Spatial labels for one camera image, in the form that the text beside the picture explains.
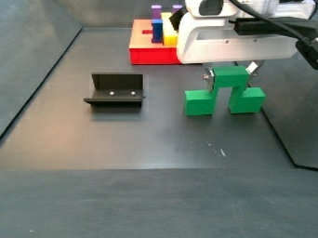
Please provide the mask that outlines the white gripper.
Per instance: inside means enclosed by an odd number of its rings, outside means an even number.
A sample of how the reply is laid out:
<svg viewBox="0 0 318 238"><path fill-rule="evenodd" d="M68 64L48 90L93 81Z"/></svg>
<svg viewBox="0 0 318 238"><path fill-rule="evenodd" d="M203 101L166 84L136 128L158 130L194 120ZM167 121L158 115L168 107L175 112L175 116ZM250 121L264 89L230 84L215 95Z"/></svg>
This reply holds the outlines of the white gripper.
<svg viewBox="0 0 318 238"><path fill-rule="evenodd" d="M176 55L183 64L203 63L203 80L212 91L215 75L207 62L263 60L300 54L295 43L318 41L318 0L186 0L178 12Z"/></svg>

